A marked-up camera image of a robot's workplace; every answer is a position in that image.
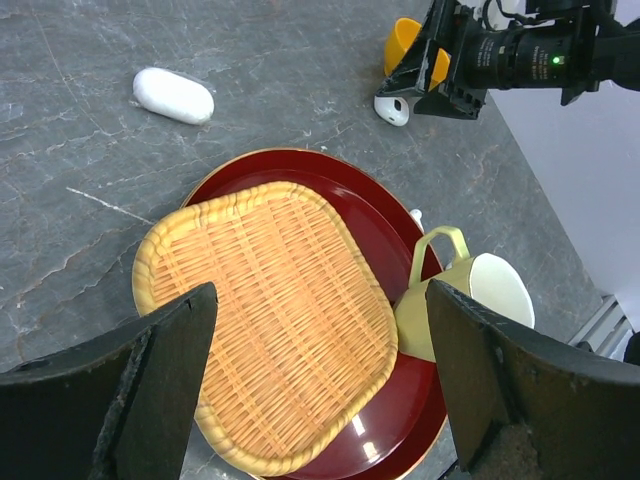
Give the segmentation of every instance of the basket rim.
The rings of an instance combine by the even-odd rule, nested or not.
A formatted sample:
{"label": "basket rim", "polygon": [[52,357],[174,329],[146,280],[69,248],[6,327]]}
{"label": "basket rim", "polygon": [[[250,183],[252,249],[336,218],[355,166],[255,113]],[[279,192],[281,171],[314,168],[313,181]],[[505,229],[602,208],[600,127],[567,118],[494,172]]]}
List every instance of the basket rim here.
{"label": "basket rim", "polygon": [[234,443],[219,421],[214,408],[209,404],[203,390],[200,390],[198,405],[195,410],[195,420],[205,439],[214,450],[228,463],[247,473],[260,476],[277,476],[298,470],[316,458],[382,388],[391,376],[395,366],[398,337],[391,305],[338,212],[327,200],[311,188],[287,181],[266,183],[181,208],[170,213],[154,225],[140,244],[133,265],[133,296],[138,313],[144,315],[161,306],[151,294],[154,270],[160,257],[170,247],[172,239],[177,234],[184,232],[185,229],[203,228],[209,223],[215,222],[218,218],[224,218],[224,213],[220,214],[220,212],[224,212],[224,207],[228,207],[231,204],[236,205],[240,201],[246,201],[256,196],[259,196],[261,200],[260,202],[255,202],[252,206],[260,205],[269,198],[283,198],[283,196],[286,196],[309,201],[316,208],[327,214],[327,217],[340,233],[346,247],[355,254],[354,260],[372,286],[376,300],[386,310],[389,332],[389,348],[383,359],[385,363],[380,373],[370,379],[367,386],[363,387],[361,392],[345,406],[342,412],[331,419],[330,423],[318,432],[313,443],[284,457],[271,459],[261,457]]}

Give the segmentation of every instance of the white wall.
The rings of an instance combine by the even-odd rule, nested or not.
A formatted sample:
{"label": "white wall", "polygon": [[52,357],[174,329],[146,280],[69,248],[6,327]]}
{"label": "white wall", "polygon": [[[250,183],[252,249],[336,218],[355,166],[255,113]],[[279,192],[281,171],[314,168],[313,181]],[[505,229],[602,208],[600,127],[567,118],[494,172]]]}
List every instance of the white wall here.
{"label": "white wall", "polygon": [[[616,19],[640,16],[618,2]],[[640,92],[607,82],[560,106],[560,92],[492,91],[598,288],[640,328]]]}

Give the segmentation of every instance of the woven basket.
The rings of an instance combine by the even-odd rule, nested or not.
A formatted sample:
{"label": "woven basket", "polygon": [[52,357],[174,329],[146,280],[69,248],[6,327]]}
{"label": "woven basket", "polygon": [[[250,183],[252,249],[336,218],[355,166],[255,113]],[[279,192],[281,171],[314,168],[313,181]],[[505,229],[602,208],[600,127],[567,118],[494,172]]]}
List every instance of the woven basket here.
{"label": "woven basket", "polygon": [[196,421],[231,465],[293,472],[391,375],[389,302],[333,207],[288,182],[178,210],[146,235],[133,267],[140,314],[207,281],[220,309]]}

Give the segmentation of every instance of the marble surface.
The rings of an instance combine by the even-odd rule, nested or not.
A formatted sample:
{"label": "marble surface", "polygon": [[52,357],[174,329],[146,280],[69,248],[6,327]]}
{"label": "marble surface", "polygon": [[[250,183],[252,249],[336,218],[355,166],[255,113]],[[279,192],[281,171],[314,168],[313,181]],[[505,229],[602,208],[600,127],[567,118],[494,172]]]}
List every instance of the marble surface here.
{"label": "marble surface", "polygon": [[[600,298],[489,100],[480,120],[371,108],[394,19],[419,0],[4,0],[0,3],[0,371],[136,315],[131,264],[149,226],[246,151],[326,151],[374,175],[426,228],[458,225],[473,252],[520,272],[537,329],[569,339]],[[139,108],[146,66],[214,92],[203,127]],[[446,261],[445,244],[437,250]],[[445,433],[409,478],[436,478]],[[184,479],[247,478],[194,429]]]}

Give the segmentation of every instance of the red plate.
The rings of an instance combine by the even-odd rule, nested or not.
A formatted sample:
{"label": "red plate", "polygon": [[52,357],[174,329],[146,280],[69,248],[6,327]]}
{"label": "red plate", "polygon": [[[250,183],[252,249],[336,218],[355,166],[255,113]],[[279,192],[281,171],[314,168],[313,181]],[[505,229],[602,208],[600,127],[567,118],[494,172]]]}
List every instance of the red plate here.
{"label": "red plate", "polygon": [[[393,305],[407,288],[422,233],[391,193],[345,162],[309,150],[252,152],[212,172],[183,206],[282,180],[309,187],[333,205]],[[441,271],[429,251],[423,278]],[[424,458],[445,419],[435,364],[399,354],[389,381],[327,449],[278,480],[398,479]]]}

